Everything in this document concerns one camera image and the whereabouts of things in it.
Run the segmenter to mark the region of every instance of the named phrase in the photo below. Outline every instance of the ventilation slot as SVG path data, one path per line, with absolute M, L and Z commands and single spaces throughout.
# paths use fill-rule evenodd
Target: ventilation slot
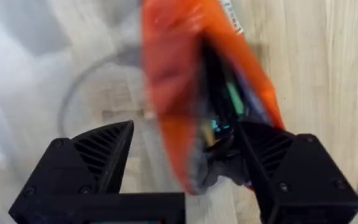
M 116 144 L 122 126 L 102 129 L 76 138 L 74 146 L 80 153 L 82 160 L 88 166 L 94 179 L 98 181 L 103 173 L 112 149 Z
M 295 136 L 264 124 L 244 123 L 243 128 L 265 173 L 272 177 L 285 158 Z

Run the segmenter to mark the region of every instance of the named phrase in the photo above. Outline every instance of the chip bag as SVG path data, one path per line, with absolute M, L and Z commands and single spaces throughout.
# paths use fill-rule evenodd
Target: chip bag
M 205 42 L 235 71 L 242 83 L 237 91 L 245 93 L 262 122 L 284 129 L 273 85 L 219 1 L 145 0 L 142 56 L 147 96 L 173 173 L 191 194 L 205 192 L 211 175 L 219 175 L 204 153 L 205 145 L 219 142 L 208 134 L 215 120 L 203 91 L 209 79 L 202 63 Z M 236 91 L 227 83 L 236 101 Z

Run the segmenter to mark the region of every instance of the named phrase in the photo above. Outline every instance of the wood grain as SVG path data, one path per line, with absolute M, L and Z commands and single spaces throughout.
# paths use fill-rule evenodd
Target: wood grain
M 232 1 L 246 39 L 275 85 L 287 129 L 317 135 L 356 187 L 358 1 Z M 82 71 L 109 55 L 117 57 L 93 71 L 70 101 L 64 123 L 67 135 L 133 119 L 135 134 L 122 191 L 180 191 L 158 129 L 139 116 L 144 96 L 136 57 L 140 50 L 138 5 L 134 0 L 45 2 L 48 7 L 33 6 L 48 11 L 42 14 L 52 16 L 56 30 L 67 38 L 67 44 L 54 52 L 34 55 L 0 21 L 0 154 L 5 159 L 0 164 L 0 223 L 12 223 L 5 211 L 49 141 L 58 137 L 57 114 L 67 89 Z M 16 26 L 26 29 L 51 18 L 42 21 L 39 16 L 33 24 L 32 19 L 26 20 L 28 26 Z M 118 60 L 121 53 L 125 57 Z M 206 195 L 188 196 L 186 205 L 190 224 L 260 223 L 253 193 L 226 179 Z
M 263 49 L 257 55 L 276 87 L 287 129 L 317 135 L 357 187 L 358 1 L 235 4 L 246 38 Z M 239 223 L 260 223 L 250 193 L 234 195 Z

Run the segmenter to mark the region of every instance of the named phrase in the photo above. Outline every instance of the orange bag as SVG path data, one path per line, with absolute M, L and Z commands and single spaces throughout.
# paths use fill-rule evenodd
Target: orange bag
M 284 129 L 273 85 L 217 0 L 145 0 L 142 56 L 147 94 L 173 172 L 191 194 L 204 191 L 197 182 L 203 171 L 198 164 L 202 149 L 196 110 L 202 37 L 247 80 L 271 123 Z

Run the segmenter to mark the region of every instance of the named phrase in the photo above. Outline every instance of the wooden surface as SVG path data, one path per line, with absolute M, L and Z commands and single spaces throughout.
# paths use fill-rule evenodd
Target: wooden surface
M 313 133 L 358 183 L 358 1 L 233 0 L 276 87 L 287 129 Z M 0 223 L 51 139 L 133 119 L 123 192 L 180 191 L 143 107 L 137 1 L 0 0 Z M 187 196 L 189 224 L 260 223 L 252 192 L 227 179 Z
M 276 87 L 287 129 L 317 135 L 356 188 L 358 1 L 234 3 L 246 37 Z M 259 223 L 254 197 L 242 189 L 234 195 L 239 223 Z

